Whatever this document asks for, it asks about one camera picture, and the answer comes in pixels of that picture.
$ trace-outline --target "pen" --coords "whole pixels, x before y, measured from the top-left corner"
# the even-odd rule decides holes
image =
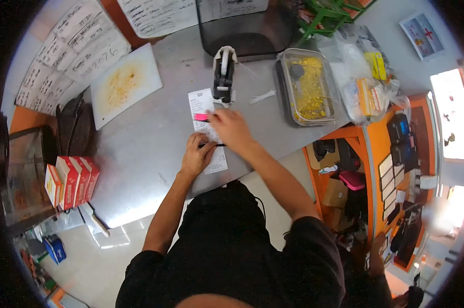
[[[215,146],[226,146],[226,145],[224,145],[223,143],[219,143],[218,145],[215,145]]]

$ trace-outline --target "black cable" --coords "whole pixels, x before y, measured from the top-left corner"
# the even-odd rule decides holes
[[[263,207],[263,217],[265,218],[265,226],[266,226],[266,212],[265,212],[265,205],[263,204],[263,201],[259,199],[258,197],[254,197],[254,199],[258,199],[261,202],[261,206]]]

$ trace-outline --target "yellow food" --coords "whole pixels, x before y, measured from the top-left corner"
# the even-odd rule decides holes
[[[290,65],[299,64],[304,69],[304,75],[299,78],[300,89],[302,94],[294,90],[294,96],[299,114],[295,117],[302,120],[315,120],[326,117],[325,100],[327,97],[321,88],[321,78],[323,74],[323,63],[316,57],[303,58],[300,61],[291,62]]]

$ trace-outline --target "pink bag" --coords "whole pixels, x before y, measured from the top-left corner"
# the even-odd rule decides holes
[[[351,190],[359,190],[366,187],[366,177],[357,171],[342,171],[338,177]]]

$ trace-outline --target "cardboard box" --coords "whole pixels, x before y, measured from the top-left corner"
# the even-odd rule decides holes
[[[325,157],[318,161],[316,159],[316,155],[314,154],[314,147],[311,143],[310,145],[306,146],[308,150],[308,157],[309,163],[311,164],[311,168],[315,170],[321,170],[326,167],[333,167],[336,163],[340,162],[340,154],[338,152],[338,143],[335,140],[335,152],[334,153],[326,153]]]
[[[55,168],[62,183],[59,205],[63,210],[67,210],[75,205],[75,189],[80,180],[80,174],[76,171],[68,156],[58,156]]]
[[[75,205],[79,206],[85,203],[88,181],[90,180],[90,171],[88,168],[85,167],[83,161],[81,161],[81,157],[79,156],[71,156],[69,157],[71,163],[76,169],[76,172],[80,175],[80,180],[78,181],[76,188],[75,188]]]
[[[340,219],[342,218],[342,210],[341,208],[331,207],[330,211],[333,215],[331,221],[328,223],[328,226],[330,229],[334,230],[340,223]]]
[[[62,183],[57,170],[50,164],[47,164],[47,169],[45,170],[45,190],[52,206],[58,206],[61,202]]]
[[[91,200],[93,196],[93,190],[95,189],[95,184],[97,182],[98,176],[100,175],[100,170],[95,166],[90,157],[81,157],[81,161],[85,167],[90,171],[90,179],[88,180],[87,193],[85,194],[85,200],[83,203]]]
[[[339,232],[352,226],[353,219],[347,220],[345,218],[345,209],[338,207],[330,207],[330,210],[333,213],[332,220],[328,224],[330,229]]]
[[[323,198],[323,204],[326,206],[334,206],[338,208],[344,208],[347,202],[348,187],[345,183],[330,178],[328,179],[328,185],[326,186],[326,192]]]

